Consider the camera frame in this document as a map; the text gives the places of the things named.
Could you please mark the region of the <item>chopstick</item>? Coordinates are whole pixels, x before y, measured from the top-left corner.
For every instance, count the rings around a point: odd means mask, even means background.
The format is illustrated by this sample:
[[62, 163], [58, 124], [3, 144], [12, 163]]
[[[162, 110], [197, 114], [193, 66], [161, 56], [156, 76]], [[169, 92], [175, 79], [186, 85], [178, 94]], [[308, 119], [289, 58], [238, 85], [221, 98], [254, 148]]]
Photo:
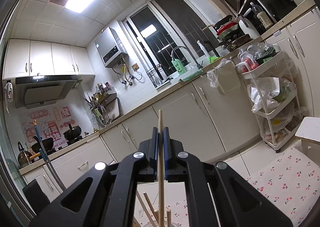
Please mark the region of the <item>chopstick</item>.
[[163, 111], [158, 111], [158, 206], [159, 226], [164, 226], [164, 155], [163, 155]]

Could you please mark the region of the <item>kitchen faucet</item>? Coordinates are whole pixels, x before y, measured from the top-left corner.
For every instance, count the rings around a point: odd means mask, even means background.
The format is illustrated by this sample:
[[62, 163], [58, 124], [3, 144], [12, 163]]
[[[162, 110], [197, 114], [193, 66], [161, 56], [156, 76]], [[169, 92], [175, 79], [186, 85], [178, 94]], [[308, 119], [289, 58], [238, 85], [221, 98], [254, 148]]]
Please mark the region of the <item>kitchen faucet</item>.
[[174, 60], [174, 55], [176, 53], [177, 50], [184, 50], [187, 52], [187, 54], [183, 54], [185, 59], [191, 58], [193, 60], [194, 65], [198, 68], [198, 69], [202, 69], [203, 66], [197, 61], [197, 59], [194, 57], [194, 55], [191, 53], [191, 50], [189, 50], [187, 47], [185, 46], [176, 46], [175, 48], [172, 49], [171, 52], [171, 57]]

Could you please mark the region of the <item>black wok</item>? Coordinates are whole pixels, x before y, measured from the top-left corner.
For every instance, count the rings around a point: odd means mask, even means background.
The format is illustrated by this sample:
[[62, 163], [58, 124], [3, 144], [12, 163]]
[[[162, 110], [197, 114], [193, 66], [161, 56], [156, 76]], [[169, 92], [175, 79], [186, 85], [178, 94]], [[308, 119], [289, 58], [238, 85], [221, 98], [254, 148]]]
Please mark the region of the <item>black wok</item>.
[[70, 121], [67, 122], [69, 129], [63, 133], [66, 141], [74, 141], [79, 139], [82, 134], [80, 126], [72, 126]]

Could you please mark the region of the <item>green soap bottle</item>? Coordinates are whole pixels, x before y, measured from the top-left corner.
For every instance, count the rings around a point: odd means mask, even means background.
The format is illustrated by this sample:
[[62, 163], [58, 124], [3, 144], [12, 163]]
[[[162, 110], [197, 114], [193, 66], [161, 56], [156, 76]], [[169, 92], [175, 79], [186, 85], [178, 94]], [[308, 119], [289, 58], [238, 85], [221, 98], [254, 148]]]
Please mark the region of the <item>green soap bottle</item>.
[[179, 59], [173, 59], [171, 62], [180, 76], [187, 72]]

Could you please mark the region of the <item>cherry pattern tablecloth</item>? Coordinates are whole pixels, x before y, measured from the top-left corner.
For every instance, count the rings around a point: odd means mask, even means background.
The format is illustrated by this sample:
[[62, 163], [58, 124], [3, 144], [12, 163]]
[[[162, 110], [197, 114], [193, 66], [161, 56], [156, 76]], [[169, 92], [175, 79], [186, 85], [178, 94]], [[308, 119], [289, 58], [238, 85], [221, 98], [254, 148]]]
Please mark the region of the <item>cherry pattern tablecloth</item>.
[[[297, 148], [291, 147], [253, 174], [244, 173], [245, 163], [240, 156], [226, 163], [289, 217], [293, 226], [303, 226], [302, 222], [306, 220], [319, 198], [319, 166], [309, 157]], [[138, 192], [142, 199], [146, 193], [153, 208], [158, 208], [157, 183], [140, 184]], [[147, 202], [143, 202], [151, 218], [155, 220]], [[189, 226], [183, 183], [165, 182], [165, 206], [171, 209], [172, 224]], [[152, 226], [138, 199], [134, 216], [140, 226]]]

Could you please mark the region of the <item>white rolling storage cart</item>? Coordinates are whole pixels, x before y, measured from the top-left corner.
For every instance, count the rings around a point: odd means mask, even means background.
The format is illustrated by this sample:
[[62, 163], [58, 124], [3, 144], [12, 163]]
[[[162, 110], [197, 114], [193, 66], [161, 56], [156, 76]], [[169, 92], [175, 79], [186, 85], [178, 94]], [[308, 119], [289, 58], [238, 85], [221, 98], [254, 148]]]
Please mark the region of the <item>white rolling storage cart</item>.
[[277, 45], [265, 43], [240, 48], [238, 59], [235, 67], [247, 87], [260, 135], [280, 152], [306, 111], [298, 99], [295, 65]]

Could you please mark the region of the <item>range hood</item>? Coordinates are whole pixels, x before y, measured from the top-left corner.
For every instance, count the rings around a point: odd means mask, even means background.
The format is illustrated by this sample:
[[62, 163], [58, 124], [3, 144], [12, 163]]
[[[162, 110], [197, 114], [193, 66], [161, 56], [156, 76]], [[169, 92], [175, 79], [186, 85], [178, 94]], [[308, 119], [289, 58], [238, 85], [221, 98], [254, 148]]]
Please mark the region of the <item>range hood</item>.
[[15, 79], [15, 107], [32, 109], [67, 97], [80, 79], [77, 75], [29, 76]]

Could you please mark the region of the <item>white stool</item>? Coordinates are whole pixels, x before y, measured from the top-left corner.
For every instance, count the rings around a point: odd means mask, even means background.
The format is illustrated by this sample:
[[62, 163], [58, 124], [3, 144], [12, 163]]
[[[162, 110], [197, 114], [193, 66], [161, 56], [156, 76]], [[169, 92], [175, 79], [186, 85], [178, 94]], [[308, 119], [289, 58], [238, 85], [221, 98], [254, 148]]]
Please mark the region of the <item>white stool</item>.
[[306, 154], [310, 144], [320, 145], [320, 118], [304, 117], [295, 137], [301, 140], [302, 153]]

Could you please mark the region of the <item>white kettle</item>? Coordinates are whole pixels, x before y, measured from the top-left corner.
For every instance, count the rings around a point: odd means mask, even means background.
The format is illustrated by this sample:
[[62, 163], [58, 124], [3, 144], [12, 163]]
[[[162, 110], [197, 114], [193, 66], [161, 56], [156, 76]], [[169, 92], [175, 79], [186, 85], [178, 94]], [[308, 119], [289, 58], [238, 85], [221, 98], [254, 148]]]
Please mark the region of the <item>white kettle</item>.
[[239, 26], [244, 34], [248, 34], [251, 37], [251, 39], [256, 39], [260, 37], [260, 34], [254, 27], [254, 25], [251, 23], [251, 21], [246, 18], [247, 15], [249, 15], [251, 12], [252, 9], [249, 8], [243, 15], [238, 14]]

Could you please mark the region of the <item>wall water heater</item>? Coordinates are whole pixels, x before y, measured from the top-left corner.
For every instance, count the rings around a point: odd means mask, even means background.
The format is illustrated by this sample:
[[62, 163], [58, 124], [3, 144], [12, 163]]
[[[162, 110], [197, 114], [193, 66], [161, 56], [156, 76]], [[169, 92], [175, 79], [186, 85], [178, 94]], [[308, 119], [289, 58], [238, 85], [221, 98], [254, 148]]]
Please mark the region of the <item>wall water heater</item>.
[[116, 30], [106, 28], [94, 41], [95, 47], [103, 61], [104, 67], [113, 68], [120, 65], [127, 57], [127, 51]]

